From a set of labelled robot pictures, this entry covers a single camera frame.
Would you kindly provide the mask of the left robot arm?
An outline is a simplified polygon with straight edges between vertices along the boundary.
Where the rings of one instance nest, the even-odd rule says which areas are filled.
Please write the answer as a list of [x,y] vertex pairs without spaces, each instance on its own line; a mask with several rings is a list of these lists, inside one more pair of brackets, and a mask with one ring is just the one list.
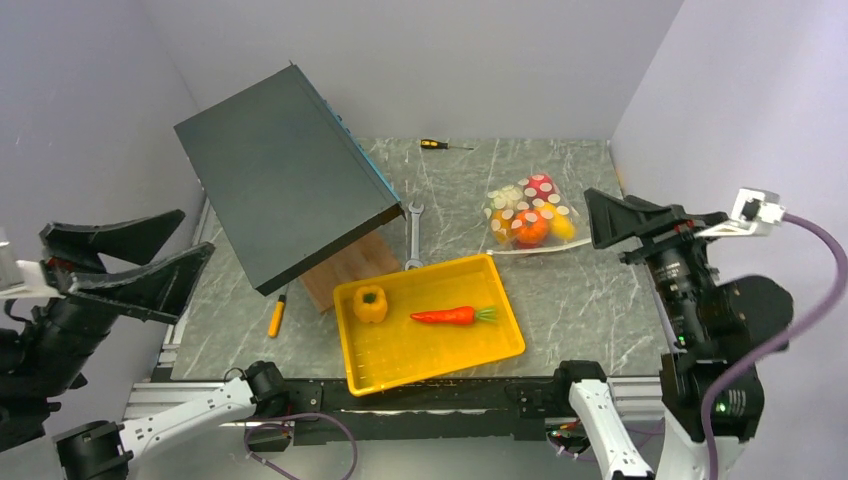
[[22,470],[22,454],[39,459],[34,473],[56,479],[125,479],[153,456],[223,424],[272,420],[286,409],[284,379],[271,362],[229,371],[215,387],[180,403],[127,412],[135,379],[117,392],[91,395],[88,362],[117,322],[175,325],[183,317],[214,253],[203,242],[164,255],[184,221],[182,210],[113,224],[51,222],[40,232],[42,255],[20,259],[1,242],[1,307],[18,301],[28,316],[1,332],[1,469]]

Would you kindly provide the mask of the orange pumpkin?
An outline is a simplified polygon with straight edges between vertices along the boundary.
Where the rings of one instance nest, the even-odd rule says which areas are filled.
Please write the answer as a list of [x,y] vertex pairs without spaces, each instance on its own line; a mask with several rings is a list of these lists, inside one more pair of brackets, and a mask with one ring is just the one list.
[[549,234],[548,221],[536,210],[520,211],[512,223],[514,244],[519,248],[538,247]]

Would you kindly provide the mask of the brown potato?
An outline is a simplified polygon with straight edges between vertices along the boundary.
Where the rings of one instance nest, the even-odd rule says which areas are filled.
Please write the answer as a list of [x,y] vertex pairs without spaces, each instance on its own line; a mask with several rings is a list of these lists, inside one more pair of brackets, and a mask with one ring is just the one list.
[[500,245],[510,244],[514,240],[512,223],[515,220],[513,209],[494,210],[489,219],[490,231]]

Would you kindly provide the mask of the yellow lemon squash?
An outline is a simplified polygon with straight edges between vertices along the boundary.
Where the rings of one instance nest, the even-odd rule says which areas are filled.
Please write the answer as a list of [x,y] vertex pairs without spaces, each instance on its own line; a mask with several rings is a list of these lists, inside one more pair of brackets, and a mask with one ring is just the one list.
[[577,228],[569,218],[570,210],[567,207],[543,202],[537,210],[548,221],[549,233],[551,235],[563,241],[572,241],[575,239]]

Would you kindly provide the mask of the clear zip top bag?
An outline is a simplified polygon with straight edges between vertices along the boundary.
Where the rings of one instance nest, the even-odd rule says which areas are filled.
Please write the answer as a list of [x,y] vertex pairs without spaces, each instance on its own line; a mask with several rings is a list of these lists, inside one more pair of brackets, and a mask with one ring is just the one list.
[[482,213],[495,241],[486,250],[491,256],[556,253],[591,242],[587,222],[546,172],[488,191]]

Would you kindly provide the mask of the red bell pepper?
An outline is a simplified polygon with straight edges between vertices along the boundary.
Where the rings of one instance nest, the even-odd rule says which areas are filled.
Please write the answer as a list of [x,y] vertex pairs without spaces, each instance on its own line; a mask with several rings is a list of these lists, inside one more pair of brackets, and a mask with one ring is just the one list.
[[534,205],[541,202],[558,204],[561,201],[559,189],[553,179],[544,173],[526,177],[522,183],[524,196]]

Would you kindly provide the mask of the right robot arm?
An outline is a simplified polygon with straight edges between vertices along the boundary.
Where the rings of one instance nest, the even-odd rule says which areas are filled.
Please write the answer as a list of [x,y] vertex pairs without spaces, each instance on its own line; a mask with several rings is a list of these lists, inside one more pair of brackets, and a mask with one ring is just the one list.
[[595,248],[639,241],[620,260],[646,266],[674,335],[659,374],[665,434],[660,465],[650,467],[634,445],[599,364],[562,362],[552,404],[575,416],[606,479],[719,477],[753,438],[765,403],[756,369],[742,360],[790,324],[794,307],[791,294],[764,276],[720,283],[707,247],[719,238],[769,234],[785,213],[780,198],[743,188],[730,212],[701,215],[594,188],[584,199]]

